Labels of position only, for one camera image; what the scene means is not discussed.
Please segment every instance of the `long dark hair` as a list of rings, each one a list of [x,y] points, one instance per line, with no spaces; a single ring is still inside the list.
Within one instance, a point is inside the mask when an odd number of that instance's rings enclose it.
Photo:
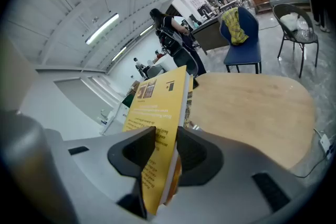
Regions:
[[[155,22],[155,29],[159,29],[163,25],[163,18],[169,16],[167,14],[162,13],[157,8],[152,9],[149,14]]]

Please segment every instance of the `person's arm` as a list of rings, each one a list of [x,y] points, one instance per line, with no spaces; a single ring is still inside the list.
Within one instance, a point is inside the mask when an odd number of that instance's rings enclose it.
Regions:
[[[172,27],[174,27],[178,32],[183,33],[188,35],[189,31],[183,27],[182,25],[178,24],[177,21],[174,20],[174,18],[172,18]]]

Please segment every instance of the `black wicker chair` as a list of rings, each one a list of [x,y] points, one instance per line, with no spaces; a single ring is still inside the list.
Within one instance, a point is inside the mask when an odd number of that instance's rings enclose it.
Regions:
[[[299,78],[301,78],[301,74],[302,74],[302,69],[303,69],[303,62],[304,62],[304,45],[305,44],[310,44],[310,43],[316,43],[317,44],[317,52],[316,52],[316,59],[315,59],[315,67],[317,66],[317,57],[319,55],[319,40],[318,40],[318,36],[314,33],[314,28],[313,28],[313,23],[311,22],[311,19],[309,18],[308,14],[298,8],[295,7],[294,5],[290,5],[290,4],[278,4],[275,5],[273,8],[273,13],[274,16],[276,17],[276,19],[278,20],[282,31],[283,31],[283,37],[282,37],[282,42],[281,42],[281,47],[279,50],[279,54],[278,54],[278,59],[280,57],[280,53],[282,50],[282,46],[284,43],[284,40],[290,40],[293,41],[293,50],[295,49],[295,43],[298,43],[300,45],[300,48],[302,50],[302,59],[301,59],[301,68],[300,68],[300,75]],[[312,31],[309,30],[305,30],[305,29],[298,29],[295,31],[290,31],[286,25],[284,25],[281,21],[280,18],[283,15],[287,15],[290,13],[297,13],[299,15],[299,17],[301,16],[302,18],[305,19],[305,21],[308,24],[308,27],[312,29]]]

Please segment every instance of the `power strip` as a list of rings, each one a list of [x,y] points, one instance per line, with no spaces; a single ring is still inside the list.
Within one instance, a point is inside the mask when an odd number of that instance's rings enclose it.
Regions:
[[[330,144],[329,138],[327,137],[326,134],[323,134],[321,139],[320,139],[320,145],[324,151],[324,153],[327,156],[327,159],[331,158],[331,155],[333,153],[333,147]]]

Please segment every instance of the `black cable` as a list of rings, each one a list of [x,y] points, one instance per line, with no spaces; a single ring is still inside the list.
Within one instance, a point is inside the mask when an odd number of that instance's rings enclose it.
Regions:
[[[296,177],[299,177],[299,178],[306,178],[307,176],[309,176],[311,174],[311,172],[316,168],[316,166],[318,166],[320,163],[322,163],[325,160],[326,157],[327,157],[327,155],[325,154],[323,159],[320,160],[318,163],[316,163],[307,175],[305,175],[305,176],[298,176],[296,174],[293,174],[293,175],[295,175]]]
[[[270,26],[270,27],[265,27],[265,28],[259,29],[259,31],[264,30],[264,29],[268,29],[268,28],[274,28],[274,27],[277,27],[278,25],[279,25],[279,24],[274,25],[274,26]]]

